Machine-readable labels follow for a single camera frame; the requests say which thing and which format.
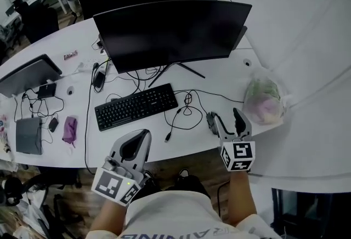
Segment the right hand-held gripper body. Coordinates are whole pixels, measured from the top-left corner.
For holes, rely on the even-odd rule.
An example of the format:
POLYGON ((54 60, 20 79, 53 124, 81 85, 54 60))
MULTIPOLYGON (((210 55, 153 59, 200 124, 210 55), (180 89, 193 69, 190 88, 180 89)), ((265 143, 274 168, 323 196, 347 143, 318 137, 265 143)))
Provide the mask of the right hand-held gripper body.
POLYGON ((256 159, 256 144, 250 134, 218 135, 220 157, 228 172, 249 171, 256 159))

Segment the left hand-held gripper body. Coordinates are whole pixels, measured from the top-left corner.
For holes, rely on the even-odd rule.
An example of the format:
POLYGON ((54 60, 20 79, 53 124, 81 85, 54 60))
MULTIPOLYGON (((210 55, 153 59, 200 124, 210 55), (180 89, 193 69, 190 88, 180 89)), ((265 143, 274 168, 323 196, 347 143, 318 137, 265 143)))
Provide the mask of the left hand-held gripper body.
POLYGON ((119 153, 112 150, 102 167, 98 168, 91 190, 121 206, 128 206, 144 186, 145 175, 118 160, 119 153))

